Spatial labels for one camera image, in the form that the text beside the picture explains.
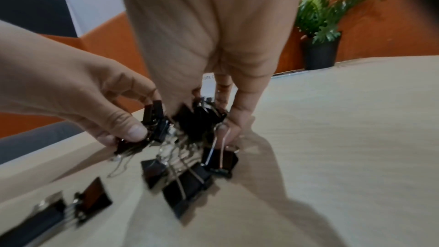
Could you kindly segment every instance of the hand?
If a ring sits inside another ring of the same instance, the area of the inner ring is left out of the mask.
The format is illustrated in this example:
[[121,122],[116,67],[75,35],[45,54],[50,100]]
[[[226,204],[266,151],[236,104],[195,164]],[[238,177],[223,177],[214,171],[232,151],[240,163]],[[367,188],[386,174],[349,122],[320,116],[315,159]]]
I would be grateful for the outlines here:
[[214,72],[215,100],[222,107],[235,83],[238,91],[226,120],[226,143],[232,141],[276,70],[299,0],[124,1],[148,71],[171,115],[182,103],[191,107],[203,73]]
[[116,101],[159,99],[152,81],[120,63],[0,21],[0,111],[72,121],[104,145],[146,128]]

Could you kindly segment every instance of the light wood tabletop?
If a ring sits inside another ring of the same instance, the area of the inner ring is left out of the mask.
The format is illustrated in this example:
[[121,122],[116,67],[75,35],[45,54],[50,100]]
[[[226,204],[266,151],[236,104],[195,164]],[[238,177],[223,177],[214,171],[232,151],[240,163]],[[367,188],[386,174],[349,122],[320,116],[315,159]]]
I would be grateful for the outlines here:
[[439,57],[424,56],[273,78],[233,178],[216,178],[181,221],[141,177],[158,147],[107,178],[113,150],[79,134],[0,165],[0,233],[100,176],[113,205],[43,246],[438,246],[438,76]]

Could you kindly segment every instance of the fingernail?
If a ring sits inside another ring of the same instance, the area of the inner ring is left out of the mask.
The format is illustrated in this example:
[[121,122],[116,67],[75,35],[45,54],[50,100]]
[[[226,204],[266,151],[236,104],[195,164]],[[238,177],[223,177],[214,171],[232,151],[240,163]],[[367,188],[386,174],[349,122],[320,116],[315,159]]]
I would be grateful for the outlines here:
[[148,130],[146,127],[144,127],[142,124],[136,124],[129,129],[125,139],[130,142],[139,142],[145,139],[147,134]]
[[96,138],[96,140],[99,141],[104,146],[111,147],[116,144],[116,137],[114,135],[105,135],[105,136],[99,136]]

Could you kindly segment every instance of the table surface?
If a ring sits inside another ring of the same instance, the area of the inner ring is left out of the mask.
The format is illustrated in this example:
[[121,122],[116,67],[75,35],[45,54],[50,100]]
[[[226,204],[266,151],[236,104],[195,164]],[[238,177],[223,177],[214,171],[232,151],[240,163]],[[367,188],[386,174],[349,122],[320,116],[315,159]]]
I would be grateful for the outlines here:
[[100,176],[113,205],[44,246],[437,246],[438,76],[439,57],[424,56],[274,78],[233,178],[217,178],[181,221],[141,178],[158,147],[107,178],[112,150],[79,134],[0,166],[0,233]]

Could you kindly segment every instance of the black pot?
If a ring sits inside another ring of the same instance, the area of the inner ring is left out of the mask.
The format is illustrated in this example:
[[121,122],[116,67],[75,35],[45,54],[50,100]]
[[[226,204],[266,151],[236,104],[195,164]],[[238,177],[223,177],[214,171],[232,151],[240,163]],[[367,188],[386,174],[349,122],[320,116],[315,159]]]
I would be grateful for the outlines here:
[[316,44],[312,43],[311,38],[303,40],[300,46],[302,48],[305,70],[318,70],[334,66],[341,37],[337,37],[332,42]]

